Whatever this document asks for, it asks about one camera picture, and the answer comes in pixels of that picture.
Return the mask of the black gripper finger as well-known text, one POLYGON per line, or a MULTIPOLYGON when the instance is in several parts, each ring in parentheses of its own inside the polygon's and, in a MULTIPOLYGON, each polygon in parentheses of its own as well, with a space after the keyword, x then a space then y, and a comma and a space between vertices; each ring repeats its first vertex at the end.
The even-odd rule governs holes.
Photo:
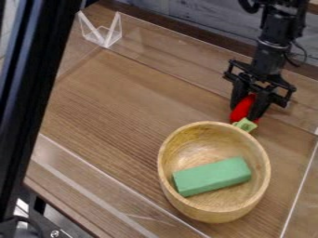
POLYGON ((272 103, 271 93, 268 91, 259 91, 252 95, 252 103, 248 109, 247 119, 250 121, 258 120, 267 111, 272 103))
POLYGON ((236 79, 232 83, 232 87, 234 88, 231 92, 230 108, 235 109, 239 102, 248 95, 248 84, 243 82, 240 79, 236 79))

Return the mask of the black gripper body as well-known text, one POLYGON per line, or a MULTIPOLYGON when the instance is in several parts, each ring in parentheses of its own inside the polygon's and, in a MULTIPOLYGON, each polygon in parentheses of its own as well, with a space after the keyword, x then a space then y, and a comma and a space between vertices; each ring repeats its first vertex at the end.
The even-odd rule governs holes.
POLYGON ((250 64, 235 59, 228 60, 228 68, 223 72, 223 78, 231 84, 236 79, 246 82, 248 84, 248 94, 268 91, 272 103, 282 108, 287 107, 291 94, 296 91, 295 86, 282 78, 280 74, 258 75, 250 64))

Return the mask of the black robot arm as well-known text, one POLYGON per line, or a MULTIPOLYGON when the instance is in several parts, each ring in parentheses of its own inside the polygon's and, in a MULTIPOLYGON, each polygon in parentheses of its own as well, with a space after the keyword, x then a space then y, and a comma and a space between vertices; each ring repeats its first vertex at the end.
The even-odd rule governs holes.
POLYGON ((272 104, 286 108, 295 86, 282 77, 284 64, 299 67, 291 58, 291 47, 306 28, 308 0, 238 0, 243 10, 255 14, 263 8, 260 35, 251 63, 228 60, 223 78, 231 82, 230 122, 247 119, 255 123, 272 104))

